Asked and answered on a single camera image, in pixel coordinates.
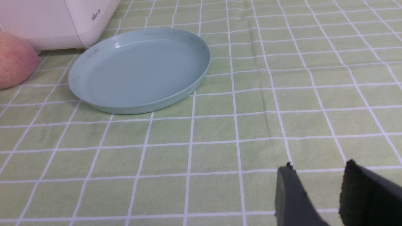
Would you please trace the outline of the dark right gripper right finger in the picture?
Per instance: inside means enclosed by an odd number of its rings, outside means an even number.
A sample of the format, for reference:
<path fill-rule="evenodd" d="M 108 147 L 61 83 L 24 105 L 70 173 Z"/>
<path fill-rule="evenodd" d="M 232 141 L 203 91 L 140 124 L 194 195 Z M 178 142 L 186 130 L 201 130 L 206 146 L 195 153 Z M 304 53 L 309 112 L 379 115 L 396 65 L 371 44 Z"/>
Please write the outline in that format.
<path fill-rule="evenodd" d="M 400 226 L 402 188 L 349 160 L 343 175 L 339 215 L 345 226 Z"/>

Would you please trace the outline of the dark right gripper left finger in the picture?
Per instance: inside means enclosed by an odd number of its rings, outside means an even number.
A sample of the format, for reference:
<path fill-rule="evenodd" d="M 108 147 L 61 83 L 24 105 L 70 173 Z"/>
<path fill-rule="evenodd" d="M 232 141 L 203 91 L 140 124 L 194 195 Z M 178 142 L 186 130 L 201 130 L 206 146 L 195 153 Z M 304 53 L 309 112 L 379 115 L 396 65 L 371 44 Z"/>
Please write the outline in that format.
<path fill-rule="evenodd" d="M 278 226 L 328 226 L 314 208 L 291 163 L 277 169 L 275 217 Z"/>

